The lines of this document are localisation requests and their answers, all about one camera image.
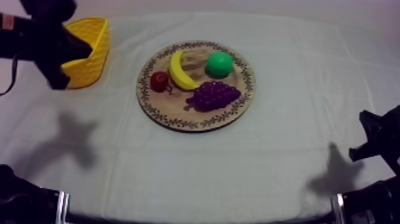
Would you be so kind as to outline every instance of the toy fruit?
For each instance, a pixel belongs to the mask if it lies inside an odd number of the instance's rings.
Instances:
[[[193,93],[193,97],[186,99],[186,103],[203,112],[224,108],[241,95],[235,87],[215,81],[203,83]]]
[[[183,51],[175,52],[170,61],[170,74],[175,84],[183,90],[193,90],[199,87],[193,79],[183,71],[180,65],[180,58],[182,57]]]
[[[229,54],[215,52],[210,55],[207,61],[207,70],[214,76],[225,77],[233,69],[233,60]]]
[[[155,92],[164,92],[167,90],[171,94],[172,87],[168,84],[168,80],[168,75],[165,72],[155,72],[150,77],[150,88]]]

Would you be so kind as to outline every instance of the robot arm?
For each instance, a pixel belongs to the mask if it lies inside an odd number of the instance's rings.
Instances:
[[[6,165],[0,165],[0,179],[0,223],[6,220],[19,224],[55,223],[57,192],[16,177]]]
[[[70,78],[61,65],[87,58],[90,45],[71,34],[62,22],[76,9],[73,0],[21,0],[31,19],[0,14],[0,58],[34,61],[52,89],[65,89]],[[12,70],[15,77],[16,68]]]

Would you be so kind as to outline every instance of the red label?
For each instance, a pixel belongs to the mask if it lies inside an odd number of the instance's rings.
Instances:
[[[14,16],[3,14],[2,29],[13,30],[14,29]]]

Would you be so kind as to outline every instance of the basket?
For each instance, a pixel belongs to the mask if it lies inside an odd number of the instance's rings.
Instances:
[[[71,78],[68,88],[89,86],[100,78],[110,48],[108,20],[88,17],[74,21],[65,28],[92,47],[92,53],[87,58],[69,61],[61,66]]]

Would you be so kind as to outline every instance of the purple grapes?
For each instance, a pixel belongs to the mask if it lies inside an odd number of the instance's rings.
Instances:
[[[205,82],[193,92],[193,97],[186,99],[187,104],[194,105],[199,111],[211,111],[224,108],[237,100],[241,92],[223,82]]]

